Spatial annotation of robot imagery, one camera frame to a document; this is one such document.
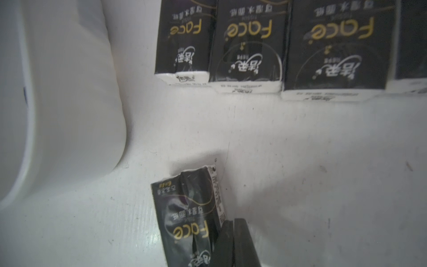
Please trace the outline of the white plastic storage box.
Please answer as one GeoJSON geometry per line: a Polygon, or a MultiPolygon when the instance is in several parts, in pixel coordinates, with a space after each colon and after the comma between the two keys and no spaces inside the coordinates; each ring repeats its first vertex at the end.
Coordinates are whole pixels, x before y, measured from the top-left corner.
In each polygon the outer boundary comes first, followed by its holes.
{"type": "Polygon", "coordinates": [[[1,2],[1,209],[109,174],[126,123],[101,1],[1,2]]]}

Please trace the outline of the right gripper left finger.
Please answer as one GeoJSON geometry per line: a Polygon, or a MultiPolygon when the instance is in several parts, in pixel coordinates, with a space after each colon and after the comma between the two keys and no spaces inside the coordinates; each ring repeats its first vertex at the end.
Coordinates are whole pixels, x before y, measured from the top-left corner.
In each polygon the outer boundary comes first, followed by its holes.
{"type": "Polygon", "coordinates": [[[234,223],[226,220],[212,252],[209,267],[233,267],[234,265],[234,223]]]}

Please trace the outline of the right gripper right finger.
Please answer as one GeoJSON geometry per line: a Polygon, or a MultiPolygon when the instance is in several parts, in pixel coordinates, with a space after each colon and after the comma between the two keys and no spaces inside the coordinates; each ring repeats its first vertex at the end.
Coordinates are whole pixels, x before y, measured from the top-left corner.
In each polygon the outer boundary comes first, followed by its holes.
{"type": "Polygon", "coordinates": [[[234,266],[261,267],[248,224],[243,218],[234,220],[234,266]]]}

